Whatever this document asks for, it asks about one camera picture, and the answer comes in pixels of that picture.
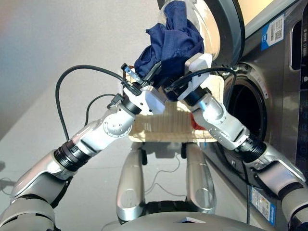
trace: navy blue garment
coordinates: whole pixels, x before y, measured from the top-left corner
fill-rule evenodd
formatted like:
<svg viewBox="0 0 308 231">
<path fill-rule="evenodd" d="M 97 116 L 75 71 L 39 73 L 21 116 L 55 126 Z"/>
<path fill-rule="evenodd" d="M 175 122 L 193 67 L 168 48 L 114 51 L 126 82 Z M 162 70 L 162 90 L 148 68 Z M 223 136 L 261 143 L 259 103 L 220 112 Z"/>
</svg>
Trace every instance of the navy blue garment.
<svg viewBox="0 0 308 231">
<path fill-rule="evenodd" d="M 184 64 L 196 53 L 204 52 L 203 39 L 195 26 L 187 19 L 185 2 L 172 1 L 164 10 L 166 26 L 156 24 L 146 33 L 151 37 L 148 46 L 135 62 L 135 70 L 144 77 L 159 61 L 162 71 L 154 79 L 155 86 L 167 86 L 184 75 Z"/>
</svg>

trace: wicker basket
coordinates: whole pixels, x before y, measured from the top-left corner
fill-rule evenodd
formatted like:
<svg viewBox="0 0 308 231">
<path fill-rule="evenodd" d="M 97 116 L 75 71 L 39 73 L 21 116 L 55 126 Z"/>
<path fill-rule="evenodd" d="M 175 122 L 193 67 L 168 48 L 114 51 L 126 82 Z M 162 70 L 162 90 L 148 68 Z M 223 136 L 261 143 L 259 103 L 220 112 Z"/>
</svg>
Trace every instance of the wicker basket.
<svg viewBox="0 0 308 231">
<path fill-rule="evenodd" d="M 224 82 L 220 76 L 210 75 L 201 87 L 208 87 L 213 96 L 223 101 Z M 161 115 L 137 115 L 129 138 L 134 142 L 215 142 L 208 131 L 192 127 L 188 107 L 182 102 L 166 102 Z"/>
</svg>

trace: washing machine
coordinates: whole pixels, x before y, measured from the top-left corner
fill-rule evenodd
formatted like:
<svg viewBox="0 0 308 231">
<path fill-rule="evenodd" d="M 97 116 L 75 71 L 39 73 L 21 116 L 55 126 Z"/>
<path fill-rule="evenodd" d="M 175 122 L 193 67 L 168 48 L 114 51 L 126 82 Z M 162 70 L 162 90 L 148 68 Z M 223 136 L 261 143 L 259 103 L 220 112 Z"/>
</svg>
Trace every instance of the washing machine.
<svg viewBox="0 0 308 231">
<path fill-rule="evenodd" d="M 273 1 L 246 25 L 243 55 L 228 111 L 256 136 L 296 164 L 308 178 L 307 0 Z M 225 81 L 225 96 L 231 86 Z M 242 162 L 214 143 L 209 160 L 247 196 Z M 249 169 L 248 181 L 260 182 Z M 286 230 L 281 202 L 267 190 L 250 187 L 248 198 L 276 230 Z"/>
</svg>

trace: robotic arm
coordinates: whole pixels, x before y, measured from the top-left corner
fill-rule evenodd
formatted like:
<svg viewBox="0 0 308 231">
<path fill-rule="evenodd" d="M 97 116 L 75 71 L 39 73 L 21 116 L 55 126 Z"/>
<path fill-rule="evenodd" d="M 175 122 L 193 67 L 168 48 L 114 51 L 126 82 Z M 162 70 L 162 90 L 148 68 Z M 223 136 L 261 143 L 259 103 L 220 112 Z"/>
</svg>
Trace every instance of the robotic arm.
<svg viewBox="0 0 308 231">
<path fill-rule="evenodd" d="M 62 199 L 78 169 L 113 141 L 126 136 L 141 111 L 148 115 L 164 111 L 165 97 L 151 86 L 142 88 L 140 95 L 127 88 L 124 92 L 127 95 L 123 101 L 44 156 L 17 181 L 11 193 L 11 204 L 0 217 L 1 231 L 58 230 L 53 208 Z"/>
<path fill-rule="evenodd" d="M 237 151 L 245 165 L 277 195 L 290 230 L 306 230 L 308 188 L 303 173 L 271 145 L 251 134 L 209 90 L 196 89 L 190 94 L 193 96 L 184 101 L 191 106 L 195 121 L 225 148 Z"/>
<path fill-rule="evenodd" d="M 206 56 L 197 54 L 187 61 L 188 71 L 207 68 Z M 140 93 L 124 89 L 126 96 L 99 120 L 85 126 L 71 140 L 51 151 L 16 183 L 11 204 L 0 217 L 0 231 L 57 231 L 55 208 L 77 170 L 114 140 L 126 136 L 141 111 L 152 115 L 162 113 L 166 98 L 150 85 L 151 76 L 160 70 L 155 65 L 144 81 L 125 69 L 137 83 Z M 197 76 L 182 91 L 183 100 L 191 107 L 195 121 L 212 134 L 224 147 L 238 151 L 245 164 L 252 168 L 263 183 L 281 200 L 290 229 L 296 230 L 308 222 L 308 189 L 303 174 L 269 144 L 257 140 L 225 106 L 199 87 L 207 75 Z"/>
</svg>

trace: blue sticker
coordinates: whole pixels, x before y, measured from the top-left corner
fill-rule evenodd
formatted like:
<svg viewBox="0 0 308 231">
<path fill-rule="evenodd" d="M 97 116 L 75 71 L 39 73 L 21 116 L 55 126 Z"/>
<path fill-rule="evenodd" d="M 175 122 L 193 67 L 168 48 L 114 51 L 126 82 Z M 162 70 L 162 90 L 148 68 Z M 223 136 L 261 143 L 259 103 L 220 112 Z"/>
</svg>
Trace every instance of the blue sticker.
<svg viewBox="0 0 308 231">
<path fill-rule="evenodd" d="M 262 28 L 261 50 L 282 41 L 284 38 L 284 14 Z"/>
<path fill-rule="evenodd" d="M 273 204 L 270 204 L 270 217 L 269 223 L 274 226 L 275 225 L 275 216 L 276 216 L 276 207 Z"/>
<path fill-rule="evenodd" d="M 250 186 L 250 202 L 264 216 L 264 218 L 275 226 L 276 207 L 265 198 L 257 189 Z"/>
</svg>

